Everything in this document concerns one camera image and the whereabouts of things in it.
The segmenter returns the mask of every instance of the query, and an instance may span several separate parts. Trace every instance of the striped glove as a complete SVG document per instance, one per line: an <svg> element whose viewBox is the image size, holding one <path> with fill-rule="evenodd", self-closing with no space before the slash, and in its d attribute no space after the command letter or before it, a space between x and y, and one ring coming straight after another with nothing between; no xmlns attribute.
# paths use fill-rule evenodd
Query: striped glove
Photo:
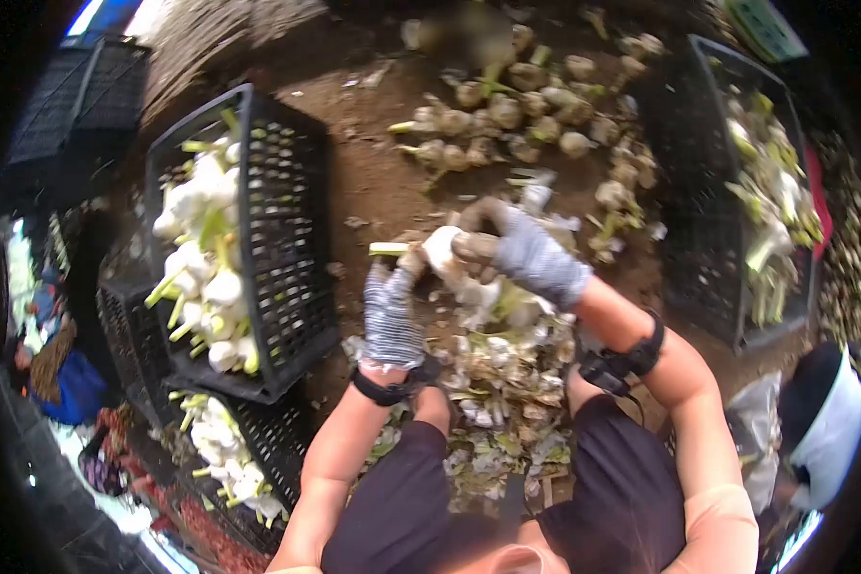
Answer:
<svg viewBox="0 0 861 574"><path fill-rule="evenodd" d="M500 199L484 198L472 204L463 211L459 226L477 232L486 221L500 234L493 267L562 311L572 310L593 276L593 267L568 253L532 217Z"/></svg>
<svg viewBox="0 0 861 574"><path fill-rule="evenodd" d="M409 252L394 271L380 258L370 268L364 286L364 358L374 364L410 370L424 362L426 327L415 320L411 295L424 266L420 254Z"/></svg>

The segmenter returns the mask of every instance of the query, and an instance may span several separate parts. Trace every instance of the ventilated crate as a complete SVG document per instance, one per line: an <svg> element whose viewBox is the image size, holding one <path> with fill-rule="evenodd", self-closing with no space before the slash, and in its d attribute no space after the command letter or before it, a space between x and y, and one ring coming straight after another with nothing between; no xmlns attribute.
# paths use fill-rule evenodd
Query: ventilated crate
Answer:
<svg viewBox="0 0 861 574"><path fill-rule="evenodd" d="M65 209L107 191L137 135L149 54L113 39L57 49L13 132L0 213Z"/></svg>
<svg viewBox="0 0 861 574"><path fill-rule="evenodd" d="M804 135L788 89L746 57L689 36L689 51L652 63L631 92L638 101L644 134L666 181L658 186L668 229L661 244L664 300L680 315L732 346L737 353L772 343L802 327L813 302L813 252L798 249L800 275L776 325L758 327L748 317L746 251L753 225L742 202L725 186L742 168L727 128L722 91L737 86L760 91L774 103L806 173ZM799 182L806 188L804 180Z"/></svg>
<svg viewBox="0 0 861 574"><path fill-rule="evenodd" d="M272 494L287 511L293 511L300 499L303 461L316 433L314 411L302 388L297 386L275 404L264 405L199 389L177 375L168 377L166 383L172 388L207 393L223 403L239 425L253 461L274 488ZM192 477L192 470L205 466L204 459L195 457L194 463L179 470L180 482L197 495L210 499L217 507L218 523L228 523L234 535L241 534L240 539L246 545L264 554L274 554L284 534L281 521L275 520L269 530L258 523L255 511L247 506L228 509L225 500L217 496L222 485L215 478Z"/></svg>
<svg viewBox="0 0 861 574"><path fill-rule="evenodd" d="M165 182L184 181L182 165L193 155L186 140L213 142L227 127L225 109L241 123L239 232L245 302L258 345L261 370L255 376L220 374L207 352L191 358L190 337L168 342L175 370L199 387L262 403L275 402L314 361L339 340L331 277L328 221L329 140L325 126L247 84L172 127L149 150L145 205L153 272L163 277L175 246L152 235L162 211ZM172 302L156 307L165 325Z"/></svg>
<svg viewBox="0 0 861 574"><path fill-rule="evenodd" d="M162 428L175 419L162 379L172 368L157 315L144 305L153 288L148 276L102 278L96 289L99 320L127 397Z"/></svg>

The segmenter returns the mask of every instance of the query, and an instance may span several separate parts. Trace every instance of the forearm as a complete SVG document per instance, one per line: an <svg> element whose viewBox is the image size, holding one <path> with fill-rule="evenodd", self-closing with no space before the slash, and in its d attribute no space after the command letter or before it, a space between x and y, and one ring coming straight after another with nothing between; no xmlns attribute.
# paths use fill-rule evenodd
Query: forearm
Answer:
<svg viewBox="0 0 861 574"><path fill-rule="evenodd" d="M379 385L405 379L405 373L401 371L388 375L376 371L362 372ZM364 465L388 415L388 407L377 406L354 385L348 384L342 400L310 444L301 476L303 490L314 478L351 484Z"/></svg>
<svg viewBox="0 0 861 574"><path fill-rule="evenodd" d="M362 371L378 385L401 382L405 373ZM354 385L348 388L309 446L300 477L300 499L284 540L266 571L318 567L344 510L351 484L364 465L389 408L379 407Z"/></svg>
<svg viewBox="0 0 861 574"><path fill-rule="evenodd" d="M654 332L654 319L597 277L580 295L578 320L609 349L624 353ZM703 393L716 395L717 383L701 355L673 330L666 329L654 369L643 378L656 401L667 410Z"/></svg>
<svg viewBox="0 0 861 574"><path fill-rule="evenodd" d="M585 327L617 352L628 351L654 330L647 312L596 277L581 293L576 312ZM642 380L673 421L677 470L686 497L721 484L742 485L721 392L701 355L666 329L660 356Z"/></svg>

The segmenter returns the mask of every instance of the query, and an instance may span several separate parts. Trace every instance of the white plastic bag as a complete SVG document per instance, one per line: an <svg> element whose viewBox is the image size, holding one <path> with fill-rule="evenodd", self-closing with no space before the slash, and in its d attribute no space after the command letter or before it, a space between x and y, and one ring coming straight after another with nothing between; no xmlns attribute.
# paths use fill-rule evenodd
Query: white plastic bag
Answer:
<svg viewBox="0 0 861 574"><path fill-rule="evenodd" d="M735 436L737 453L761 453L757 460L746 461L752 470L744 473L743 486L749 494L753 511L758 514L769 508L775 492L781 443L778 418L778 396L781 391L781 371L768 373L745 386L727 405L729 419L739 419L748 435Z"/></svg>

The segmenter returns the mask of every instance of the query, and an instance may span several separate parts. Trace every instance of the hand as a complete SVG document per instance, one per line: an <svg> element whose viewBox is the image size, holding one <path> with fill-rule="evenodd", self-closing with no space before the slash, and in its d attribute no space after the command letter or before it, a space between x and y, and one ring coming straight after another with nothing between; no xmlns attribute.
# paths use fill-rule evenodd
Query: hand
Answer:
<svg viewBox="0 0 861 574"><path fill-rule="evenodd" d="M425 327L415 320L411 288L424 271L419 251L410 251L392 271L378 257L364 286L366 347L361 367L408 371L424 362Z"/></svg>
<svg viewBox="0 0 861 574"><path fill-rule="evenodd" d="M545 231L532 217L500 199L484 198L463 211L459 227L466 232L478 232L490 221L500 233L497 246L478 234L465 236L466 243L453 241L453 250L460 257L465 249L473 249L475 237L478 251L493 250L491 264L520 287L535 293L562 310L573 309L593 268L573 255Z"/></svg>

